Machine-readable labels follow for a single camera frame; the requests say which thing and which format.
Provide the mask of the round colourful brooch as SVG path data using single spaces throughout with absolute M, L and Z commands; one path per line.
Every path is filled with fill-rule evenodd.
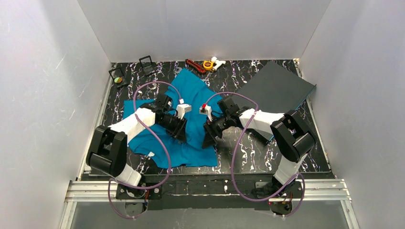
M 122 82 L 123 82 L 122 77 L 116 77 L 116 78 L 114 79 L 114 83 L 116 83 L 116 84 L 121 84 Z

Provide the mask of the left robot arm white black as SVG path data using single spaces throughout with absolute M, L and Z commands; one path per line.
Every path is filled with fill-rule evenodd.
M 191 105 L 183 99 L 174 107 L 169 96 L 160 94 L 154 101 L 135 108 L 133 114 L 120 122 L 96 127 L 86 164 L 106 173 L 120 184 L 141 189 L 141 174 L 127 164 L 128 143 L 142 131 L 150 130 L 153 125 L 163 127 L 168 135 L 185 142 L 187 120 L 184 116 L 191 109 Z

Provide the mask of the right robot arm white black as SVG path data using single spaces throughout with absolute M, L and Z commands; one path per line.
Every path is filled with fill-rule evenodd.
M 253 129 L 271 134 L 282 154 L 282 158 L 271 184 L 276 188 L 289 185 L 291 177 L 298 173 L 303 160 L 317 142 L 316 135 L 301 119 L 297 111 L 290 110 L 285 114 L 268 113 L 254 108 L 239 107 L 227 96 L 218 103 L 219 116 L 212 114 L 208 104 L 203 104 L 199 112 L 207 115 L 204 123 L 203 148 L 216 145 L 222 133 L 229 127 Z

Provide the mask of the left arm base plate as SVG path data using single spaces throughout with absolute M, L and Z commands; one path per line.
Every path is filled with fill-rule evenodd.
M 140 181 L 136 185 L 139 188 L 133 188 L 134 184 L 128 186 L 127 182 L 117 182 L 114 178 L 109 180 L 117 185 L 115 199 L 119 200 L 152 200 L 161 199 L 163 183 L 158 180 L 150 180 L 146 176 L 141 176 Z

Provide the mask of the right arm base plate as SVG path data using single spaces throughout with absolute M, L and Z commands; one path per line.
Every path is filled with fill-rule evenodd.
M 280 188 L 281 185 L 276 182 L 268 182 L 262 187 L 254 188 L 252 194 L 256 199 L 273 195 L 276 200 L 269 201 L 270 210 L 273 215 L 285 218 L 301 207 L 306 192 L 306 183 L 292 181 L 281 191 L 279 191 Z

